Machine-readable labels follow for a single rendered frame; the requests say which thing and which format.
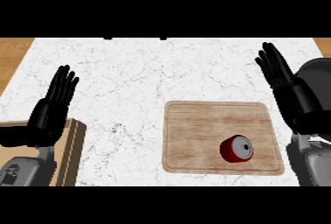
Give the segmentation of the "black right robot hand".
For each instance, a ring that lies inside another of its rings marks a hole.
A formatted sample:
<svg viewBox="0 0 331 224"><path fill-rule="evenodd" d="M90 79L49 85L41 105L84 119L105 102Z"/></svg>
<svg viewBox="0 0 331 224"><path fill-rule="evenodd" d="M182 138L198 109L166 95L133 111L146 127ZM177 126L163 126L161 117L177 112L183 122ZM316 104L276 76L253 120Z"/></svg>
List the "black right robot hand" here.
<svg viewBox="0 0 331 224"><path fill-rule="evenodd" d="M263 49L254 61L273 90L284 122L293 132L300 135L330 135L331 110L324 109L313 89L306 80L293 73L272 43L263 42Z"/></svg>

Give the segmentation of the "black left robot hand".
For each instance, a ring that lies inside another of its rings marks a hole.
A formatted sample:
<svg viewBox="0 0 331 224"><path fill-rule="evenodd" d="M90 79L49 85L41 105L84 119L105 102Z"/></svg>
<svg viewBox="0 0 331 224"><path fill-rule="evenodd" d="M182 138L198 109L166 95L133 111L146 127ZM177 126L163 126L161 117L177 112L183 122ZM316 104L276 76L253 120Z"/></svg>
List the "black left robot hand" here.
<svg viewBox="0 0 331 224"><path fill-rule="evenodd" d="M46 147L62 136L68 106L72 100L78 77L69 65L56 70L46 97L35 104L27 126L0 127L0 145L3 147Z"/></svg>

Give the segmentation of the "tan wooden box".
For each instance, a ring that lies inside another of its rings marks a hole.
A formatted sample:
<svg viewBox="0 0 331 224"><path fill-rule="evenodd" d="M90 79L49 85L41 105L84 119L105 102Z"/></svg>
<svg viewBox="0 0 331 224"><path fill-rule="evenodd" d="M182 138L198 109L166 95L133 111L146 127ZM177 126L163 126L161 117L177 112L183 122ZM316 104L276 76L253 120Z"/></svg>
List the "tan wooden box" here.
<svg viewBox="0 0 331 224"><path fill-rule="evenodd" d="M62 137L55 144L56 171L50 186L74 186L77 183L78 163L83 150L87 125L74 118L67 119ZM35 157L35 148L0 146L0 168L13 157Z"/></svg>

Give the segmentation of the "wooden cutting board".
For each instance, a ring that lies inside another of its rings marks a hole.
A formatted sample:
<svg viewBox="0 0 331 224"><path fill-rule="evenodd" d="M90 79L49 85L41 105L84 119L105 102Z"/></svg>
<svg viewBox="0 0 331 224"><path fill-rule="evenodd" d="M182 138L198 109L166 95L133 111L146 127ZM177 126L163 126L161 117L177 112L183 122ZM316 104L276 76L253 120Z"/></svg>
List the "wooden cutting board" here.
<svg viewBox="0 0 331 224"><path fill-rule="evenodd" d="M231 163L222 142L241 135L253 158ZM163 169L171 173L279 175L284 161L266 106L260 102L170 101L164 108Z"/></svg>

